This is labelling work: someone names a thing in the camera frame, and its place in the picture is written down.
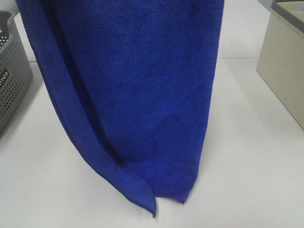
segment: table surface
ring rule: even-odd
[[[33,82],[0,137],[1,228],[303,228],[304,132],[256,72],[269,12],[226,0],[207,136],[189,199],[130,203],[81,158]]]

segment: perforated basket wall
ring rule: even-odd
[[[0,132],[22,101],[33,74],[13,14],[0,11]]]

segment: beige box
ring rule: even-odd
[[[274,1],[257,71],[304,129],[304,1]]]

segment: towel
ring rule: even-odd
[[[198,175],[223,0],[17,0],[83,159],[154,216]]]

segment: blue towel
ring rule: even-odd
[[[224,1],[17,4],[84,160],[154,216],[155,197],[184,203],[198,175]]]

